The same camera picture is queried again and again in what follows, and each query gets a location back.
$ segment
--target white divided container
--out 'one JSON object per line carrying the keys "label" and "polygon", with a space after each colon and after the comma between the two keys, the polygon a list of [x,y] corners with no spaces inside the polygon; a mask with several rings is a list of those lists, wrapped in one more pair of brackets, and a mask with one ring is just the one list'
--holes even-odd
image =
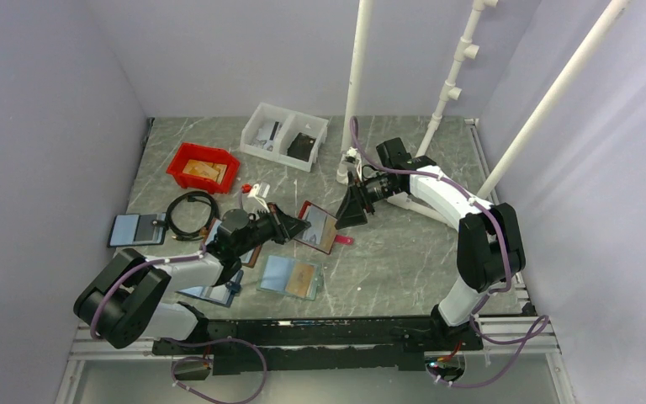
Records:
{"label": "white divided container", "polygon": [[[269,151],[262,147],[253,146],[252,143],[255,142],[259,129],[270,121],[277,121],[281,125],[278,134],[273,139],[272,150]],[[291,143],[299,133],[315,139],[307,162],[287,155]],[[260,103],[256,111],[254,111],[254,115],[252,115],[249,122],[244,126],[244,130],[241,131],[239,149],[247,154],[265,158],[272,162],[280,162],[289,167],[298,168],[299,170],[310,173],[313,163],[318,159],[318,149],[326,141],[327,135],[328,120],[301,114],[291,109]]]}

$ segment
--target white pole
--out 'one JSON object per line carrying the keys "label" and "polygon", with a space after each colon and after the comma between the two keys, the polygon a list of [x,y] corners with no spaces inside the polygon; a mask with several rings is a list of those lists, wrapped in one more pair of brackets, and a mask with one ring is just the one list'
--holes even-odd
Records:
{"label": "white pole", "polygon": [[[373,0],[360,0],[357,6],[357,22],[355,24],[355,39],[352,43],[352,62],[350,65],[350,80],[347,87],[346,116],[343,121],[343,140],[341,153],[347,152],[351,146],[350,117],[357,111],[357,97],[360,94],[360,79],[365,62],[365,48],[368,46],[368,28],[370,16],[373,14]],[[339,183],[347,183],[347,167],[341,162],[338,166],[336,179]]]}
{"label": "white pole", "polygon": [[442,86],[442,91],[439,93],[439,102],[435,108],[435,112],[430,118],[430,123],[427,125],[427,132],[425,133],[424,139],[420,144],[420,148],[417,149],[416,156],[422,156],[427,152],[427,148],[430,146],[432,137],[434,133],[439,128],[439,123],[442,121],[442,113],[444,108],[447,106],[447,101],[449,99],[459,98],[459,94],[462,92],[460,88],[457,87],[457,75],[459,70],[462,68],[462,62],[464,59],[474,59],[477,56],[479,47],[472,44],[472,35],[477,28],[477,23],[479,22],[479,17],[481,17],[481,12],[486,7],[496,7],[497,0],[474,0],[472,3],[472,13],[469,15],[469,20],[467,20],[467,26],[464,28],[464,34],[459,38],[457,43],[457,49],[454,51],[454,61],[452,62],[452,68],[449,70],[449,75],[447,80],[444,81]]}
{"label": "white pole", "polygon": [[564,69],[559,73],[559,76],[556,77],[556,80],[551,84],[551,87],[548,88],[548,91],[543,98],[541,98],[541,101],[538,102],[536,109],[531,112],[527,122],[521,130],[519,130],[514,141],[509,145],[509,148],[506,149],[504,156],[501,157],[499,162],[496,164],[496,167],[494,167],[494,170],[486,181],[484,181],[481,189],[477,192],[477,196],[480,198],[486,198],[489,196],[491,190],[499,183],[499,180],[501,180],[501,177],[506,173],[506,170],[508,170],[509,166],[514,162],[514,160],[516,160],[523,147],[531,139],[535,130],[541,124],[543,119],[546,118],[548,112],[559,101],[566,89],[568,89],[569,85],[573,82],[573,79],[576,77],[578,72],[580,72],[586,62],[595,53],[598,45],[601,44],[613,23],[617,21],[618,17],[620,17],[623,11],[625,11],[625,8],[629,3],[630,0],[611,0],[610,3],[608,3],[603,14],[598,18],[596,23],[593,25],[593,28],[588,31],[583,42],[580,43],[578,49],[576,49],[574,54],[570,57]]}

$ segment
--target white wall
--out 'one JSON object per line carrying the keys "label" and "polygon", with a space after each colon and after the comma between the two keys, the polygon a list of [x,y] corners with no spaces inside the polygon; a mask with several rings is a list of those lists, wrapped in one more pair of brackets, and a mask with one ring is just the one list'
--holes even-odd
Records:
{"label": "white wall", "polygon": [[[343,114],[354,0],[88,0],[150,116]],[[479,116],[539,0],[483,12],[447,114]],[[361,114],[431,114],[472,0],[377,0]]]}
{"label": "white wall", "polygon": [[[606,4],[538,7],[481,116],[492,165]],[[631,3],[498,189],[519,214],[525,279],[580,402],[646,402],[646,1]]]}
{"label": "white wall", "polygon": [[78,0],[0,0],[0,403],[56,398],[145,115]]}

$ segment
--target clear plastic box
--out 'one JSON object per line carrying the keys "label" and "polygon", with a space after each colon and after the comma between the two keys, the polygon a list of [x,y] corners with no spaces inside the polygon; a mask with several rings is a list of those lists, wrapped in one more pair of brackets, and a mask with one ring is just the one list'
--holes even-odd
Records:
{"label": "clear plastic box", "polygon": [[[262,127],[277,131],[272,144],[266,143],[265,140],[257,140],[259,130]],[[308,136],[314,142],[307,161],[288,155],[289,148],[298,134]],[[318,159],[318,149],[326,141],[327,135],[328,120],[301,114],[291,109],[260,103],[256,111],[254,111],[254,115],[244,126],[244,130],[241,131],[239,150],[310,173],[313,163]]]}

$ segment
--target coiled black cable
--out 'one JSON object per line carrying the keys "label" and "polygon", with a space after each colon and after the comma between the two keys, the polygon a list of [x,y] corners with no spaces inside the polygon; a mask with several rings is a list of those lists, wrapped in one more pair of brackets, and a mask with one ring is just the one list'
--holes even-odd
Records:
{"label": "coiled black cable", "polygon": [[[177,227],[172,220],[172,212],[183,200],[187,200],[187,202],[202,202],[209,205],[210,207],[209,218],[207,219],[206,224],[204,224],[203,227],[197,229],[196,231],[184,231]],[[211,226],[212,221],[214,221],[214,218],[219,219],[219,206],[216,204],[216,200],[214,200],[214,198],[205,191],[192,191],[179,195],[175,200],[171,202],[171,204],[169,204],[169,206],[167,207],[167,212],[165,213],[165,222],[167,224],[167,228],[172,230],[172,232],[175,234],[174,239],[179,242],[195,242],[201,240],[202,236],[199,233],[202,231],[202,229],[209,230],[209,227]]]}

